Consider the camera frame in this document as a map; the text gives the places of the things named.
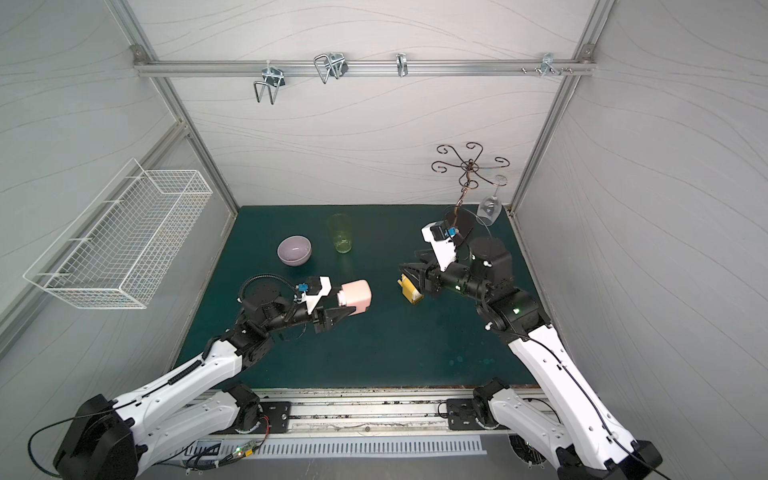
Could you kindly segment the yellow pencil sharpener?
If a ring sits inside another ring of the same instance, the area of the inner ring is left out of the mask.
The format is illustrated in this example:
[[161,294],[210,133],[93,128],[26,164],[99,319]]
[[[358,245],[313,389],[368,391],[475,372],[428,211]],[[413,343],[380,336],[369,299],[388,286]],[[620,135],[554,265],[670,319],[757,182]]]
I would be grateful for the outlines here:
[[412,281],[402,274],[398,280],[402,295],[411,303],[416,304],[423,299],[423,294],[417,289]]

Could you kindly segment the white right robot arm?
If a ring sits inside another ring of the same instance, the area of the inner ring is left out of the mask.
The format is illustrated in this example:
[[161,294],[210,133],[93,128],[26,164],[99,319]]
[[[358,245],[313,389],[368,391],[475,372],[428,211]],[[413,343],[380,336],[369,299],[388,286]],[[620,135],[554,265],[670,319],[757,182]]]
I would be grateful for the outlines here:
[[561,479],[644,479],[662,456],[639,440],[603,404],[573,363],[543,307],[513,280],[512,257],[495,237],[469,243],[457,259],[454,238],[438,225],[423,228],[429,251],[400,270],[420,294],[443,290],[474,302],[487,331],[496,334],[534,376],[559,418],[553,420],[495,379],[473,393],[475,418],[486,429],[505,427],[523,449],[549,462]]

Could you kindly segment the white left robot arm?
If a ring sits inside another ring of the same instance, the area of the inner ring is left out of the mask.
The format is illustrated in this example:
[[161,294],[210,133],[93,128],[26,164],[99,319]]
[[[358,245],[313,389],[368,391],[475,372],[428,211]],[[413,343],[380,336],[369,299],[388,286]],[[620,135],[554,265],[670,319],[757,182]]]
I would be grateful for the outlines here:
[[365,312],[372,292],[365,280],[335,286],[327,276],[291,282],[260,274],[240,286],[237,300],[234,325],[211,337],[198,355],[114,399],[98,394],[86,400],[64,419],[68,430],[51,467],[37,459],[33,466],[55,479],[135,479],[208,434],[254,430],[260,399],[241,382],[191,402],[261,361],[275,345],[275,332],[298,325],[328,331]]

